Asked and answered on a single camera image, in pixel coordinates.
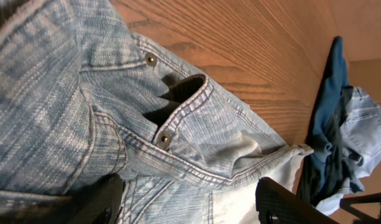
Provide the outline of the light blue denim shorts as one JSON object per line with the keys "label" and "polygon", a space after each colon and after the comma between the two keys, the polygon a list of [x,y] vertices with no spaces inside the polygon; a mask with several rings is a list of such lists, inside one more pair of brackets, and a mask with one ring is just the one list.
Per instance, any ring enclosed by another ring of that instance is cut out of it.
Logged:
{"label": "light blue denim shorts", "polygon": [[292,188],[310,153],[109,1],[0,1],[0,223],[110,174],[115,223],[257,223],[258,181]]}

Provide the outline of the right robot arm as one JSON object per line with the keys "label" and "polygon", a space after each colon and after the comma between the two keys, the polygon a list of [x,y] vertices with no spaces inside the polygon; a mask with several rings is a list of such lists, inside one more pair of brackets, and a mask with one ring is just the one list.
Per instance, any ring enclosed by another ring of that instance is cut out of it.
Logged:
{"label": "right robot arm", "polygon": [[[367,213],[367,206],[377,208],[378,214]],[[381,192],[341,199],[340,208],[355,216],[353,224],[381,224]]]}

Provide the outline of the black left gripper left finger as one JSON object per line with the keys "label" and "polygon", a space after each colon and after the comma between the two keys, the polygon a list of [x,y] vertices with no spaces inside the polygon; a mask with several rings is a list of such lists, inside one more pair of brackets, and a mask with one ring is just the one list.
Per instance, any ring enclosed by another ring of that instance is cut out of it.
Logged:
{"label": "black left gripper left finger", "polygon": [[83,187],[47,216],[47,223],[112,224],[120,212],[124,181],[117,174]]}

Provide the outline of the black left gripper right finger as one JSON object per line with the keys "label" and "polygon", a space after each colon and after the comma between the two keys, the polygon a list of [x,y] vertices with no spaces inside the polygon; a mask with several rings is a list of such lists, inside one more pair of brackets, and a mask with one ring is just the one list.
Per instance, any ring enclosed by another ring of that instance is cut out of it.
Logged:
{"label": "black left gripper right finger", "polygon": [[269,177],[259,180],[255,191],[255,206],[262,224],[334,224],[334,220]]}

